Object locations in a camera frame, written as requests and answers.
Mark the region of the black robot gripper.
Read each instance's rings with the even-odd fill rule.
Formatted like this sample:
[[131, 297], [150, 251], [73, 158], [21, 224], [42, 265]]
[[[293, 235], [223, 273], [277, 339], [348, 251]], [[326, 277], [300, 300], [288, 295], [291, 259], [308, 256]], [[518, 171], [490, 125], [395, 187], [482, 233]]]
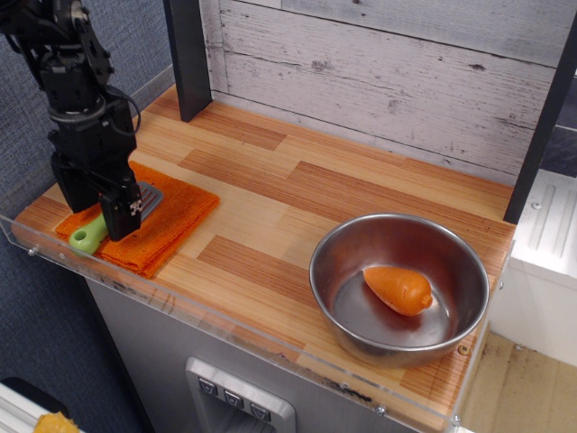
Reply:
[[[51, 108], [49, 116], [57, 126], [50, 136], [56, 148], [50, 166], [71, 211], [87, 210], [99, 200], [112, 241], [140, 229], [142, 194], [128, 163], [136, 149], [129, 102], [98, 97], [91, 108]], [[98, 192], [105, 193], [99, 198]]]

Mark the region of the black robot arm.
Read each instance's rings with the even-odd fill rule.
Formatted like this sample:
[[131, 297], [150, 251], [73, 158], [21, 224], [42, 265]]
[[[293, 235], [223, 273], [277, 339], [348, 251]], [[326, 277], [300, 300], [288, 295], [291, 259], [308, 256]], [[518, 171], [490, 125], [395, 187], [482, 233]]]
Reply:
[[109, 85], [114, 68], [79, 1], [3, 1], [1, 33], [48, 99], [56, 127], [53, 174], [70, 209], [101, 207], [114, 241], [138, 230], [142, 193], [129, 157], [136, 149], [133, 100]]

